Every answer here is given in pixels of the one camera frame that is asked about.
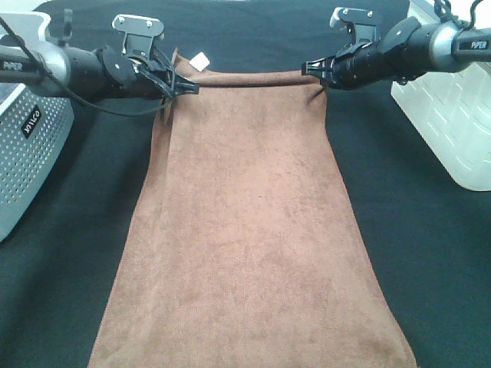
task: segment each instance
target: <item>wire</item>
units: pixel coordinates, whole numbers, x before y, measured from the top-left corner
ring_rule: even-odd
[[[452,14],[452,4],[450,4],[450,0],[435,0],[434,11],[442,23],[451,21],[458,29],[464,27],[464,24]]]
[[[464,31],[469,31],[476,24],[476,7],[483,0],[475,0],[473,4],[470,6],[470,23],[464,28]]]
[[[141,117],[143,115],[147,115],[149,113],[155,113],[159,110],[163,110],[165,109],[167,106],[169,106],[169,104],[172,102],[172,99],[169,99],[168,101],[166,101],[164,104],[158,106],[158,107],[155,107],[153,109],[149,109],[149,110],[142,110],[142,111],[138,111],[136,113],[120,113],[119,111],[115,111],[115,110],[110,110],[110,109],[106,109],[104,107],[101,107],[101,106],[98,106],[94,103],[91,103],[87,100],[85,100],[83,97],[80,97],[79,95],[77,95],[75,92],[73,92],[70,88],[68,88],[67,86],[65,86],[61,81],[59,81],[54,75],[53,73],[47,69],[40,61],[38,61],[38,59],[36,59],[36,57],[29,51],[29,49],[27,47],[25,47],[25,44],[24,42],[21,40],[21,38],[19,36],[16,35],[16,33],[10,28],[10,26],[7,24],[7,22],[4,20],[3,17],[0,17],[0,25],[7,31],[8,35],[10,37],[12,37],[12,39],[15,41],[15,43],[24,51],[24,53],[26,54],[26,56],[29,58],[29,60],[31,61],[31,63],[33,63],[34,66],[36,66],[36,68],[46,77],[48,77],[49,79],[51,79],[57,86],[59,86],[68,96],[70,96],[71,98],[73,98],[74,100],[76,100],[78,103],[80,104],[83,104],[85,106],[89,106],[89,107],[92,107],[96,110],[99,110],[99,111],[103,111],[105,113],[110,113],[110,114],[113,114],[113,115],[118,115],[120,117]]]

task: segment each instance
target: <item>white surface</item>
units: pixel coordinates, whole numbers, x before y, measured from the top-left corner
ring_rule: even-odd
[[[25,12],[49,0],[0,0],[0,12]]]
[[[203,69],[209,65],[209,60],[203,52],[200,52],[199,54],[197,54],[197,56],[189,60],[189,63],[197,71],[203,71]]]
[[[459,9],[468,13],[471,1],[452,3],[459,14]],[[489,23],[482,8],[485,3],[477,7],[477,24],[481,19],[481,27],[491,26],[483,25]],[[408,12],[411,15],[422,23],[434,22],[413,3]],[[404,87],[394,83],[391,93],[459,185],[471,190],[491,190],[491,67],[488,64],[473,63],[455,74],[428,73]]]

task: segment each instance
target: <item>white container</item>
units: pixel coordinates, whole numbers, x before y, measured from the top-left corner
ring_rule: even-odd
[[[453,11],[466,19],[469,7]],[[478,28],[491,27],[486,10],[477,10]],[[408,16],[422,24],[438,21],[432,11],[425,1],[411,0]],[[394,83],[391,94],[456,183],[491,190],[491,64],[427,73],[406,86]]]

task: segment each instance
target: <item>black table surface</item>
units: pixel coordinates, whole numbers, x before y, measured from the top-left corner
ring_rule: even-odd
[[[401,0],[53,0],[38,8],[73,46],[120,48],[116,14],[159,18],[163,49],[210,69],[287,71],[334,54],[348,36],[334,7],[370,8],[381,33]],[[0,366],[87,365],[146,174],[153,116],[74,105],[68,141],[12,234],[0,244]],[[140,110],[156,101],[107,100]],[[387,302],[423,368],[491,366],[491,193],[460,188],[390,96],[390,82],[329,92],[326,130]]]

